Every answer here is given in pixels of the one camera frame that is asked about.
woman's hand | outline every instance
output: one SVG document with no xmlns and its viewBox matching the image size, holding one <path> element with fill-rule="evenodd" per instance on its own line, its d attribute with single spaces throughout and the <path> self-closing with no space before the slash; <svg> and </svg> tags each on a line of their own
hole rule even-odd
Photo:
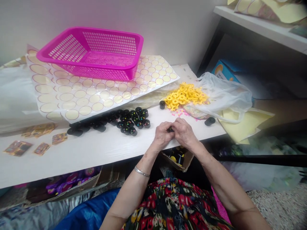
<svg viewBox="0 0 307 230">
<path fill-rule="evenodd" d="M 171 126 L 171 122 L 165 121 L 156 128 L 156 135 L 154 137 L 153 144 L 155 144 L 159 150 L 162 150 L 170 142 L 170 140 L 174 138 L 174 132 L 167 132 L 167 129 Z"/>
<path fill-rule="evenodd" d="M 172 129 L 175 131 L 175 138 L 183 147 L 191 150 L 199 144 L 192 127 L 186 120 L 177 118 L 172 124 Z"/>
</svg>

sticker sheet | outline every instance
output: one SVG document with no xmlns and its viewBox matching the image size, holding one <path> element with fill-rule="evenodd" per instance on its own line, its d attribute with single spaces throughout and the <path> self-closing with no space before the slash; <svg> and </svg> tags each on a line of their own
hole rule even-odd
<svg viewBox="0 0 307 230">
<path fill-rule="evenodd" d="M 74 76 L 36 58 L 28 46 L 26 60 L 33 76 L 39 112 L 52 121 L 81 121 L 132 101 L 179 79 L 161 56 L 141 56 L 131 81 Z"/>
</svg>

purple packet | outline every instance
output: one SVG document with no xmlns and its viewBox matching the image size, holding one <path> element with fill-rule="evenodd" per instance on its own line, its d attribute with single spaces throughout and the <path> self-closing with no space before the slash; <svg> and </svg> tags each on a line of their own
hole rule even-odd
<svg viewBox="0 0 307 230">
<path fill-rule="evenodd" d="M 47 189 L 48 194 L 54 194 L 56 191 L 57 191 L 56 188 Z"/>
<path fill-rule="evenodd" d="M 70 174 L 68 176 L 68 178 L 66 179 L 66 183 L 67 184 L 73 184 L 73 183 L 77 182 L 78 175 L 79 174 L 77 172 Z"/>
<path fill-rule="evenodd" d="M 73 187 L 72 184 L 66 184 L 66 183 L 62 183 L 57 187 L 57 195 L 60 195 L 61 193 L 71 189 Z"/>
<path fill-rule="evenodd" d="M 91 167 L 91 168 L 87 168 L 87 169 L 84 169 L 84 174 L 88 177 L 92 177 L 94 176 L 95 174 L 95 168 L 94 167 Z"/>
<path fill-rule="evenodd" d="M 82 180 L 82 183 L 84 183 L 85 181 L 87 181 L 87 180 L 89 180 L 89 179 L 91 179 L 91 177 L 86 177 L 86 178 L 84 178 L 84 179 Z"/>
<path fill-rule="evenodd" d="M 52 181 L 50 181 L 47 185 L 46 185 L 46 189 L 53 189 L 58 187 L 61 183 L 63 182 L 63 178 L 61 176 L 57 176 L 55 177 Z"/>
</svg>

plastic basket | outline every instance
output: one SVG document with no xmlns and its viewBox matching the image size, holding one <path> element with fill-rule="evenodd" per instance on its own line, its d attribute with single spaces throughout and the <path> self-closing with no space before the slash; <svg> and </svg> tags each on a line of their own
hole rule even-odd
<svg viewBox="0 0 307 230">
<path fill-rule="evenodd" d="M 139 34 L 73 27 L 51 40 L 36 57 L 73 75 L 127 81 L 135 75 L 143 41 Z"/>
</svg>

bracelet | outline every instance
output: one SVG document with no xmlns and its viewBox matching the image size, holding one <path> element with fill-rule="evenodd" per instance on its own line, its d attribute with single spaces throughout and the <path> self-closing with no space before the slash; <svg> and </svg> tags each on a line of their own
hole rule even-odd
<svg viewBox="0 0 307 230">
<path fill-rule="evenodd" d="M 139 170 L 136 166 L 134 167 L 134 171 L 136 171 L 136 172 L 139 173 L 139 174 L 142 174 L 143 176 L 150 177 L 150 175 L 143 173 L 143 172 L 142 172 L 141 170 Z"/>
</svg>

